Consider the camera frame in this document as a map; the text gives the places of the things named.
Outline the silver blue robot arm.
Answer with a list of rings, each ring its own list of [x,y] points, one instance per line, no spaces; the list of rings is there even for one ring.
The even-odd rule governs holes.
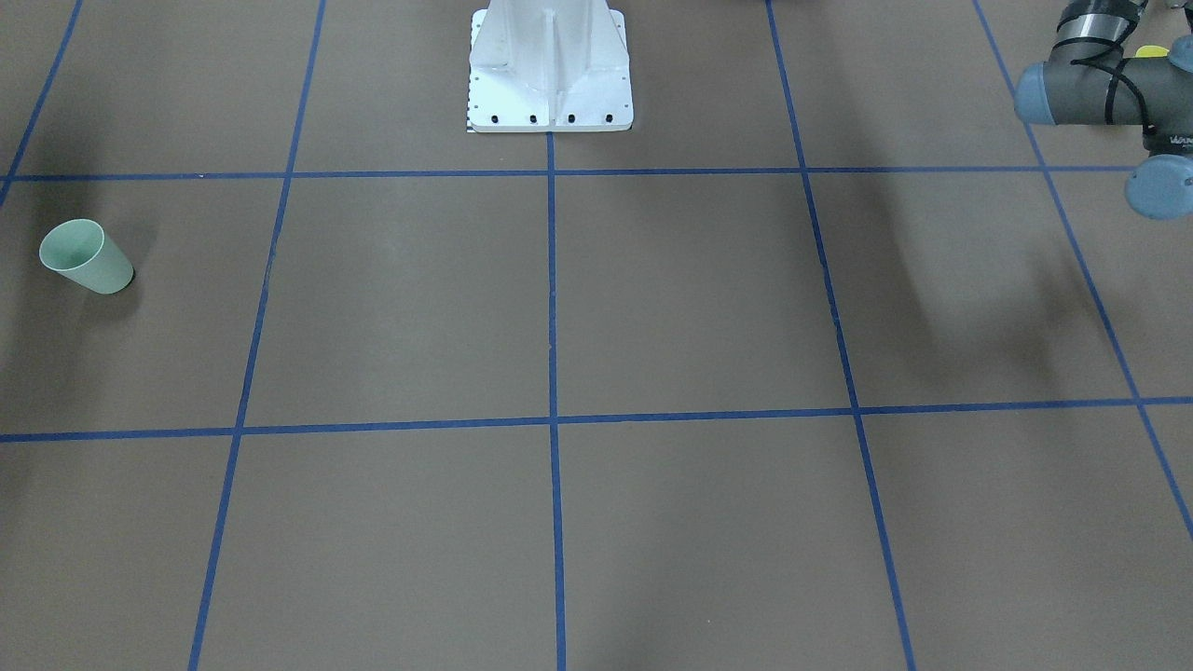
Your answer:
[[[1158,54],[1126,53],[1146,1],[1069,1],[1043,62],[1015,86],[1014,111],[1028,127],[1136,127],[1146,159],[1124,197],[1152,220],[1192,213],[1192,33]]]

